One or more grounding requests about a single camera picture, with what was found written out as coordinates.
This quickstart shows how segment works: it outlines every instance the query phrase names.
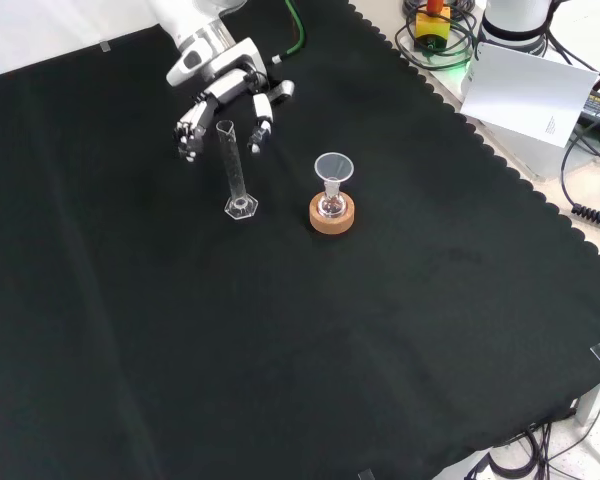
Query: white wall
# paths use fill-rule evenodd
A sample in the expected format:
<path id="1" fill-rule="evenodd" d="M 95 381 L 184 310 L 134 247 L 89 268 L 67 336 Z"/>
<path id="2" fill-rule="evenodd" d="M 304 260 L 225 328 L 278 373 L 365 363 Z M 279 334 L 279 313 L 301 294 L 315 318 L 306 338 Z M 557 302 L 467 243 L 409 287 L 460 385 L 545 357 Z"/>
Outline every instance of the white wall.
<path id="1" fill-rule="evenodd" d="M 145 0 L 0 0 L 0 74 L 156 23 Z"/>

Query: yellow device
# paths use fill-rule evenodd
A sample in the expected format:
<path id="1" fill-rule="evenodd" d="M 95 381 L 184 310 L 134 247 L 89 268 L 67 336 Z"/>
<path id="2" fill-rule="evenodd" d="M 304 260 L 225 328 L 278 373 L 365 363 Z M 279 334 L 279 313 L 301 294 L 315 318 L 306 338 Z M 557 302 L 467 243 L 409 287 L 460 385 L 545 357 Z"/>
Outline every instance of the yellow device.
<path id="1" fill-rule="evenodd" d="M 447 46 L 449 32 L 451 31 L 451 8 L 445 6 L 438 13 L 446 18 L 430 17 L 425 12 L 416 15 L 415 36 L 418 40 L 415 47 L 421 50 L 442 49 Z"/>

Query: hexagonal cylinder base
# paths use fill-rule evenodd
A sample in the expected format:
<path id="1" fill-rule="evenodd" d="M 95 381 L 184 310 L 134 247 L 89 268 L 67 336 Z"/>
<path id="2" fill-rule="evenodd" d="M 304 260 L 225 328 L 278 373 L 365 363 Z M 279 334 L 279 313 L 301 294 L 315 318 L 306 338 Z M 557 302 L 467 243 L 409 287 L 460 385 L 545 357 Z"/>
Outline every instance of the hexagonal cylinder base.
<path id="1" fill-rule="evenodd" d="M 238 198 L 235 201 L 229 198 L 229 200 L 227 200 L 227 206 L 224 207 L 224 211 L 227 212 L 227 215 L 234 220 L 253 217 L 256 214 L 257 209 L 258 201 L 249 194 L 247 194 L 246 197 Z"/>

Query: black tablecloth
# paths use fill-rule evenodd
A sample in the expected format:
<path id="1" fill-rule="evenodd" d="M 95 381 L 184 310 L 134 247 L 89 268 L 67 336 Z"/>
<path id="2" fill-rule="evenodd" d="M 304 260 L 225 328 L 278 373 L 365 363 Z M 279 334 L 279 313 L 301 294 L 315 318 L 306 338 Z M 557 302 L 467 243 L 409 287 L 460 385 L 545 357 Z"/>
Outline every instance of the black tablecloth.
<path id="1" fill-rule="evenodd" d="M 596 249 L 345 2 L 298 3 L 243 223 L 213 132 L 174 156 L 197 85 L 158 27 L 0 77 L 0 479 L 427 480 L 600 381 Z M 282 1 L 227 24 L 291 42 Z M 221 114 L 242 146 L 251 115 Z"/>

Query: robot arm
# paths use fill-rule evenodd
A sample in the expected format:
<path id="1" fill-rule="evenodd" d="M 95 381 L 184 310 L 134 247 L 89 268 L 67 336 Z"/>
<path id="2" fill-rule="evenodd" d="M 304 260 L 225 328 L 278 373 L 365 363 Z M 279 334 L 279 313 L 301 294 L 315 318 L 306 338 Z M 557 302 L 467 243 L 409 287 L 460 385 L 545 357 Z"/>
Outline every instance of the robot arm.
<path id="1" fill-rule="evenodd" d="M 246 0 L 149 0 L 164 30 L 171 35 L 180 59 L 167 75 L 172 86 L 194 76 L 209 86 L 178 122 L 174 139 L 180 156 L 193 161 L 203 150 L 203 137 L 216 111 L 245 93 L 269 87 L 269 76 L 260 52 L 250 38 L 236 43 L 220 19 L 242 7 Z M 293 94 L 285 81 L 267 95 L 254 96 L 257 123 L 249 148 L 257 154 L 273 126 L 270 103 Z"/>

